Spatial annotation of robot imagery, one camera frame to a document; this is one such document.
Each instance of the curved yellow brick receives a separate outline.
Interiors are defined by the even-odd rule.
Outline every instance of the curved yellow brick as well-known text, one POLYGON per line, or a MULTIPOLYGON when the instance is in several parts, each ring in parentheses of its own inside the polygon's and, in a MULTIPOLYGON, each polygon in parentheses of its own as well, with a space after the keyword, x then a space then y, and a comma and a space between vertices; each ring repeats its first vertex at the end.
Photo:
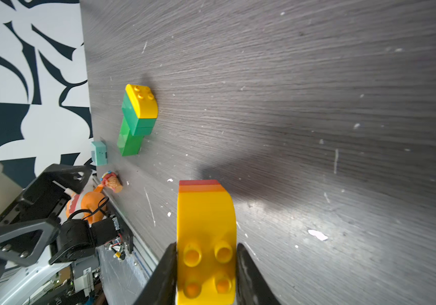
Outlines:
POLYGON ((128 84, 125 90, 138 119, 157 118, 157 101, 150 88, 128 84))

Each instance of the orange toy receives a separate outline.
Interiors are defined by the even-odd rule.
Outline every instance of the orange toy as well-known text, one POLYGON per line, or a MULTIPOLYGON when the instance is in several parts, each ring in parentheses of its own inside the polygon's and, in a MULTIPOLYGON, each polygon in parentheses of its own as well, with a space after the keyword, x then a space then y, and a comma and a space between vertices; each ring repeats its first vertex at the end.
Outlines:
MULTIPOLYGON (((87 209, 91 211, 95 211, 99 205, 104 203, 103 198, 105 197, 104 194, 101 192, 103 191, 103 188, 107 186, 113 190, 115 193, 121 192, 123 189, 123 186, 120 183, 120 180, 118 180, 118 176, 109 171, 103 175, 101 178, 101 184, 94 189, 92 192, 87 192, 81 199, 79 194, 76 194, 73 192, 71 194, 72 199, 67 202, 66 205, 66 215, 67 218, 76 210, 77 202, 81 200, 81 209, 87 209)), ((103 211, 107 210, 107 207, 104 206, 102 208, 103 211)), ((85 218, 89 216, 89 213, 84 213, 84 216, 82 218, 85 218)), ((104 214, 101 212, 97 212, 91 217, 87 218, 87 221, 89 224, 93 224, 95 222, 98 222, 100 220, 103 220, 104 214)))
MULTIPOLYGON (((104 194, 99 193, 99 192, 87 192, 86 195, 84 195, 84 197, 82 197, 81 200, 81 208, 82 209, 88 209, 91 211, 95 211, 99 205, 104 203, 104 194)), ((102 208, 103 211, 107 210, 107 206, 105 205, 102 208)), ((83 218, 89 216, 89 213, 84 213, 83 218)), ((96 214, 94 214, 93 216, 90 216, 87 218, 87 221, 89 222, 89 224, 93 224, 96 223, 100 220, 103 220, 104 214, 101 212, 97 212, 96 214)))

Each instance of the green duplo brick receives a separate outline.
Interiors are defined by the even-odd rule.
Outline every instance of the green duplo brick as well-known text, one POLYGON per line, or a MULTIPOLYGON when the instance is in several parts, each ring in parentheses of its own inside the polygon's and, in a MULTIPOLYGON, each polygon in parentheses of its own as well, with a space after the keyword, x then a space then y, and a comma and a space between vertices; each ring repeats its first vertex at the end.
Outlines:
POLYGON ((128 98, 128 94, 125 92, 123 97, 123 104, 121 105, 121 111, 125 117, 128 127, 132 135, 134 136, 148 136, 154 128, 155 121, 157 119, 139 119, 136 116, 135 110, 133 109, 132 102, 128 98))
POLYGON ((123 118, 117 141, 117 146, 120 149, 121 155, 125 157, 138 154, 142 141, 143 136, 134 136, 131 134, 128 123, 125 118, 123 118))

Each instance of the black metal bracket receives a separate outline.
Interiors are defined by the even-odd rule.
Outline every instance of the black metal bracket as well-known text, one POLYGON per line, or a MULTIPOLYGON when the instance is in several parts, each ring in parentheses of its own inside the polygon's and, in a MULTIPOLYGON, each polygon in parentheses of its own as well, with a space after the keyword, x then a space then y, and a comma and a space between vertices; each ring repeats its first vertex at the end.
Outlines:
POLYGON ((50 239, 57 233, 58 223, 50 218, 0 226, 0 259, 13 261, 21 266, 30 266, 37 262, 50 239), (9 240, 36 231, 40 231, 41 234, 33 249, 24 249, 20 252, 12 249, 9 240))

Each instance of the teal block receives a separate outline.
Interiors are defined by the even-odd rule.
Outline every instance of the teal block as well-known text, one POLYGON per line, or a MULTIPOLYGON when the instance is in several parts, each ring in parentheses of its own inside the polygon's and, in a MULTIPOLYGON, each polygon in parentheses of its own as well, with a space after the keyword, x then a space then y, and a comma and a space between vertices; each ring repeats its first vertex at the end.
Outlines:
POLYGON ((134 136, 130 132, 128 123, 125 118, 121 123, 120 134, 118 136, 117 146, 122 156, 132 156, 138 154, 143 142, 143 136, 134 136))
POLYGON ((94 150, 91 151, 91 159, 96 166, 108 164, 108 153, 105 143, 101 141, 91 142, 94 150))
POLYGON ((123 116, 127 121, 130 132, 134 136, 148 136, 152 132, 152 128, 154 128, 155 121, 157 119, 139 119, 136 116, 135 110, 133 109, 132 102, 130 102, 128 98, 128 94, 125 92, 125 96, 123 97, 123 104, 121 105, 121 111, 123 112, 123 116), (137 131, 139 128, 150 128, 141 131, 137 131))

